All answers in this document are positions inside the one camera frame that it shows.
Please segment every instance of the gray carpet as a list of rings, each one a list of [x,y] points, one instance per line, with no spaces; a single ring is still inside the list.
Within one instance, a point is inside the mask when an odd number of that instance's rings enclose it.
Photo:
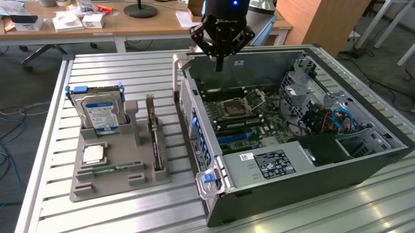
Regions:
[[[356,31],[363,33],[366,27],[370,24],[371,17],[363,18],[356,27]],[[368,74],[370,78],[382,82],[386,85],[399,88],[399,90],[407,93],[415,93],[415,81],[406,81],[406,72],[403,68],[398,67],[400,56],[415,42],[415,35],[407,31],[396,28],[384,42],[380,49],[368,47],[375,57],[367,55],[356,60],[356,63],[362,67],[363,71]],[[147,50],[171,50],[171,49],[185,49],[193,45],[189,39],[177,40],[157,40],[153,41],[148,47],[151,41],[141,41],[139,43],[131,43],[128,51]],[[29,46],[29,51],[35,51],[39,46]],[[115,44],[111,42],[97,43],[97,49],[92,49],[88,43],[63,45],[63,48],[68,53],[85,54],[85,53],[105,53],[116,52]],[[56,77],[59,73],[59,67],[61,62],[61,55],[56,50],[49,50],[41,55],[31,65],[35,67],[32,73],[25,73],[21,69],[20,61],[28,56],[28,52],[21,52],[16,46],[9,47],[7,54],[0,56],[0,108],[8,106],[27,106],[36,102],[48,101],[52,96],[55,87]],[[348,62],[342,61],[344,66],[352,71],[352,73],[362,79],[366,80],[364,75],[358,70],[356,66]],[[406,63],[408,71],[415,75],[415,57]],[[388,101],[391,101],[391,93],[378,85],[372,86],[372,89],[378,94]],[[396,103],[400,108],[408,109],[415,108],[407,97],[396,94]],[[31,112],[44,111],[47,106],[33,108]],[[404,116],[415,122],[415,116],[403,113]],[[21,118],[20,115],[11,117],[15,119]],[[29,173],[32,163],[35,160],[37,145],[40,141],[40,135],[43,132],[43,126],[45,121],[45,115],[28,116],[25,119],[25,131],[21,136],[7,144],[11,154],[13,155],[20,178],[23,182],[23,190],[19,196],[13,200],[15,202],[23,201],[24,191],[29,179]],[[0,136],[4,135],[13,127],[15,122],[0,121]],[[0,174],[4,172],[4,166],[0,167]],[[5,178],[0,181],[0,202],[8,201],[16,192],[16,178],[9,171]],[[19,217],[20,206],[7,206],[0,209],[0,232],[13,232],[16,221]]]

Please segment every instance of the robotic arm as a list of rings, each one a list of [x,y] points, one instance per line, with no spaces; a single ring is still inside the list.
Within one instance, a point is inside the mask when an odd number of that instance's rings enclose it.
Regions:
[[[207,0],[201,24],[189,29],[191,37],[221,71],[227,56],[236,54],[255,37],[247,26],[250,0]]]

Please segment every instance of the desk lamp base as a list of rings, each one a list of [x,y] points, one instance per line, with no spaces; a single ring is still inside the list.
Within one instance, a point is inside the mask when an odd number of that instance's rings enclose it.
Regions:
[[[157,14],[157,9],[149,5],[141,5],[139,9],[139,5],[133,4],[125,6],[124,13],[133,18],[149,18]]]

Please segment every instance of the motherboard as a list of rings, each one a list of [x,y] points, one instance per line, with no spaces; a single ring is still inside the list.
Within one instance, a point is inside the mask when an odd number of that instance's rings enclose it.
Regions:
[[[279,95],[262,88],[204,93],[209,117],[223,154],[283,144],[294,137],[278,110]]]

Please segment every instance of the aluminum workbench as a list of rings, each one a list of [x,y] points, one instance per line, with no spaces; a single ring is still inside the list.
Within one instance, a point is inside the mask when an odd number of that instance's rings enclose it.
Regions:
[[[314,49],[363,97],[415,141],[414,124],[388,106],[322,49]],[[383,168],[358,186],[207,228],[172,98],[172,55],[177,51],[76,55],[63,61],[16,232],[278,233],[415,231],[415,154]],[[121,81],[125,99],[155,95],[163,120],[172,182],[93,200],[69,201],[80,120],[65,85],[107,86]],[[330,90],[332,81],[320,81]]]

